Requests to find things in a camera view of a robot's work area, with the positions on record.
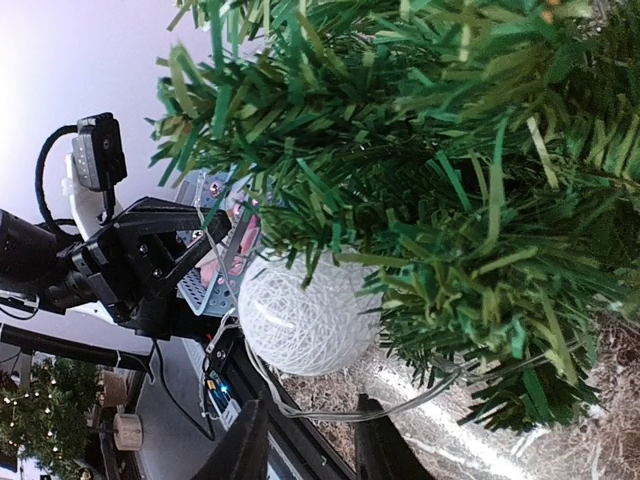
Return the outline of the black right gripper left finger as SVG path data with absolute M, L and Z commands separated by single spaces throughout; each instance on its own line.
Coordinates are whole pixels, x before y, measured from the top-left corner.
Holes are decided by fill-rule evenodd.
M 268 412 L 262 399 L 248 401 L 193 480 L 266 479 Z

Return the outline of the small green christmas tree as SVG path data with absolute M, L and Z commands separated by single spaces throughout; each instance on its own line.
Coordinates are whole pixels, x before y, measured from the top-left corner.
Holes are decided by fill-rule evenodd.
M 468 420 L 569 424 L 591 314 L 639 309 L 635 1 L 180 1 L 209 61 L 162 65 L 155 162 L 241 183 L 305 284 L 372 268 L 384 345 Z

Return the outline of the white ball string lights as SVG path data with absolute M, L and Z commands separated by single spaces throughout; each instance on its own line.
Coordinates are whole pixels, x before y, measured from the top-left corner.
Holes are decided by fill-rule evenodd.
M 320 258 L 311 284 L 302 285 L 306 272 L 297 260 L 291 267 L 274 253 L 255 257 L 247 267 L 232 308 L 205 350 L 205 370 L 220 370 L 225 359 L 222 337 L 240 335 L 240 351 L 251 371 L 264 381 L 276 407 L 287 418 L 323 422 L 361 423 L 364 413 L 302 410 L 289 405 L 280 391 L 281 376 L 318 381 L 337 388 L 365 392 L 374 380 L 395 380 L 392 363 L 375 342 L 380 330 L 379 295 L 358 296 L 374 268 L 335 265 Z

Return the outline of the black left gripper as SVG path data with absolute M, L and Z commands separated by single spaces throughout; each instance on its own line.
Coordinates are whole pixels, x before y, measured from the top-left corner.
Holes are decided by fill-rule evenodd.
M 77 234 L 62 230 L 47 208 L 44 163 L 63 135 L 72 135 L 71 172 L 97 199 L 75 205 Z M 178 298 L 179 282 L 230 232 L 223 210 L 201 212 L 153 197 L 116 209 L 115 186 L 127 175 L 120 126 L 109 112 L 65 125 L 45 141 L 36 165 L 39 225 L 1 213 L 1 303 L 26 320 L 39 311 L 64 314 L 101 304 L 115 324 L 157 340 L 203 339 L 214 323 L 200 321 Z

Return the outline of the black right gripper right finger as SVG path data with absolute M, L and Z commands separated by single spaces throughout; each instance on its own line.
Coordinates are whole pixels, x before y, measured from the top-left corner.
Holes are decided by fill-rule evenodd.
M 354 433 L 357 479 L 434 479 L 386 415 L 356 423 Z

